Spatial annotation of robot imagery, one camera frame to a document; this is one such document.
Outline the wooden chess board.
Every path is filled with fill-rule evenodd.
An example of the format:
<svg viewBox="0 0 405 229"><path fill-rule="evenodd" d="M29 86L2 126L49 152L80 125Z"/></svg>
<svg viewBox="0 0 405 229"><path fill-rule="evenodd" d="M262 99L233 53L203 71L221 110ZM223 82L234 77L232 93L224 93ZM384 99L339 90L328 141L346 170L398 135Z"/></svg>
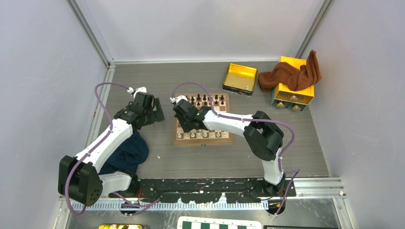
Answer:
<svg viewBox="0 0 405 229"><path fill-rule="evenodd" d="M184 94L187 98L188 101L196 106L198 109L200 109L202 106L209 106L209 101L208 101L208 96L206 94ZM213 99L213 106L215 110L217 111L222 111L222 112L230 112L230 99L229 99L229 94L228 93L217 93L217 94L211 94L211 98ZM219 144L230 144L234 141L233 135L229 132L227 137L223 137L222 130L202 130L201 134L203 135L203 132L208 132L209 137L208 138L202 138L198 139L197 137L195 138L190 138L190 132L184 132L179 121L177 118L174 118L174 137L173 137L173 144L174 145L183 145L183 146L192 146L192 145L219 145ZM215 133L215 138L210 137L210 133L214 132ZM220 132L221 137L216 137L216 133ZM182 134L182 139L177 138L177 134L181 133Z"/></svg>

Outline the gold metal tin tray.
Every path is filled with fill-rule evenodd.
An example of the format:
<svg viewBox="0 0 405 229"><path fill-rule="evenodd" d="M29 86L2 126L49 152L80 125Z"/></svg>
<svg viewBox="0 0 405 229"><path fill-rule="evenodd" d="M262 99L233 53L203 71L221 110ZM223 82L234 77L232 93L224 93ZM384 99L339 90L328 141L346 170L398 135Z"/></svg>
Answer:
<svg viewBox="0 0 405 229"><path fill-rule="evenodd" d="M222 90L250 97L255 89L257 74L257 68L230 63L224 76Z"/></svg>

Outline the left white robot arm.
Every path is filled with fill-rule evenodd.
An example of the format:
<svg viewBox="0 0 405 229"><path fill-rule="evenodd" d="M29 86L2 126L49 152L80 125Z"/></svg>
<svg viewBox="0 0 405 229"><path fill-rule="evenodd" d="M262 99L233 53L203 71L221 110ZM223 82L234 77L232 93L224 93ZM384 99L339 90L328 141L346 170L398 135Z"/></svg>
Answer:
<svg viewBox="0 0 405 229"><path fill-rule="evenodd" d="M135 131L165 119L159 98L144 91L134 92L133 97L133 101L114 115L110 125L93 143L75 156L61 159L58 192L66 200L90 207L101 196L113 192L122 191L128 197L138 193L135 173L121 169L100 174L108 158Z"/></svg>

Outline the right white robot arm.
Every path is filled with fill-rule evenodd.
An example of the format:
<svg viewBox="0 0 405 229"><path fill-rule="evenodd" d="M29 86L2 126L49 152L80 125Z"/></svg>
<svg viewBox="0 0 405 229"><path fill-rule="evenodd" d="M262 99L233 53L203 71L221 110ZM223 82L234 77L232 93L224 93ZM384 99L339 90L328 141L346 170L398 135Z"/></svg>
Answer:
<svg viewBox="0 0 405 229"><path fill-rule="evenodd" d="M262 160L266 192L277 196L284 189L284 172L279 155L284 133L262 111L252 115L239 115L217 111L208 106L196 108L185 96L170 99L175 117L183 131L220 130L243 137L253 154Z"/></svg>

